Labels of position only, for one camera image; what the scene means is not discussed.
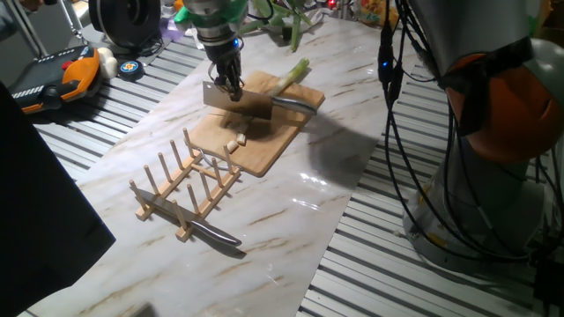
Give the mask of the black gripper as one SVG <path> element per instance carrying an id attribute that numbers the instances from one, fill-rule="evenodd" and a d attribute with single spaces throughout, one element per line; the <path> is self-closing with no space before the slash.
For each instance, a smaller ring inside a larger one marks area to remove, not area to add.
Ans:
<path id="1" fill-rule="evenodd" d="M 220 45 L 204 44 L 204 50 L 210 61 L 217 64 L 218 75 L 214 84 L 229 95 L 231 101 L 238 102 L 242 95 L 241 86 L 241 50 L 243 40 L 234 38 Z"/>

